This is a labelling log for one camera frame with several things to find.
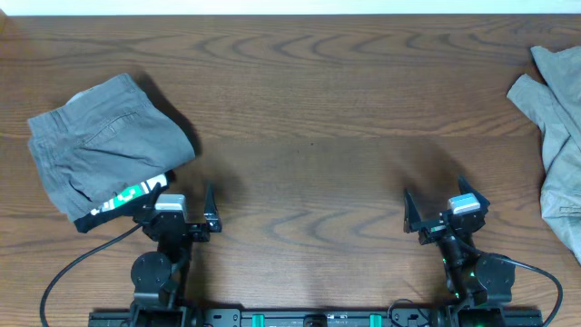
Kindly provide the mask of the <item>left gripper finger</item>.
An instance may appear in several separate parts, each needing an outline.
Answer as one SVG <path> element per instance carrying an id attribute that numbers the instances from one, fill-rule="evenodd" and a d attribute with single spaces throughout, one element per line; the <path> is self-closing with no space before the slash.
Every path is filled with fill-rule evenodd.
<path id="1" fill-rule="evenodd" d="M 155 207 L 159 195 L 162 193 L 162 185 L 157 183 L 153 189 L 146 195 L 146 201 L 143 204 L 145 211 L 152 211 Z"/>
<path id="2" fill-rule="evenodd" d="M 214 190 L 211 183 L 206 188 L 203 216 L 210 233 L 220 233 L 222 231 L 222 221 L 215 202 Z"/>

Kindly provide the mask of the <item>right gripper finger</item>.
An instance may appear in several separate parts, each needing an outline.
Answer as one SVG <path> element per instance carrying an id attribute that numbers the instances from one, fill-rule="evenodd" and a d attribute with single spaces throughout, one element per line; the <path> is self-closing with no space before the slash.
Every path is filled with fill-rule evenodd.
<path id="1" fill-rule="evenodd" d="M 464 175 L 458 177 L 458 188 L 461 194 L 472 193 L 481 204 L 489 204 L 489 200 L 474 188 Z"/>
<path id="2" fill-rule="evenodd" d="M 404 227 L 405 233 L 414 233 L 421 228 L 421 216 L 408 189 L 404 190 Z"/>

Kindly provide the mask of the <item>grey shorts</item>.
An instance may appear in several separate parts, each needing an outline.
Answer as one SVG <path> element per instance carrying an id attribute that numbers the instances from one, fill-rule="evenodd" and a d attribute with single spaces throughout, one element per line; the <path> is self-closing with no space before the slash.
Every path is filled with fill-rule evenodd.
<path id="1" fill-rule="evenodd" d="M 77 94 L 28 126 L 44 189 L 70 221 L 195 156 L 182 128 L 128 74 Z"/>

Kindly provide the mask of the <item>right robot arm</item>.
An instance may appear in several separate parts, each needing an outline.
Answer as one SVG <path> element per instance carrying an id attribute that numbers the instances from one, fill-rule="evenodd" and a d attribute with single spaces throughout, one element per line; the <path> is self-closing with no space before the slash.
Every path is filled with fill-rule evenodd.
<path id="1" fill-rule="evenodd" d="M 472 236 L 485 225 L 490 202 L 462 176 L 459 195 L 448 209 L 424 221 L 411 193 L 404 192 L 404 232 L 417 233 L 419 243 L 434 243 L 440 250 L 447 288 L 456 300 L 431 310 L 429 326 L 503 325 L 502 305 L 512 301 L 515 268 L 478 250 Z"/>

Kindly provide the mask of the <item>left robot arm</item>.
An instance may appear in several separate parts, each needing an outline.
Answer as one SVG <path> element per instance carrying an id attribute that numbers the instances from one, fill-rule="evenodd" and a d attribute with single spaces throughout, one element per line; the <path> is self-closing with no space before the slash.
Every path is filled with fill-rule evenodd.
<path id="1" fill-rule="evenodd" d="M 131 269 L 134 284 L 131 326 L 192 327 L 205 324 L 203 312 L 185 299 L 192 245 L 207 243 L 222 230 L 209 184 L 203 202 L 203 223 L 187 221 L 187 203 L 181 194 L 163 194 L 157 185 L 152 200 L 133 220 L 157 243 L 154 252 L 138 257 Z"/>

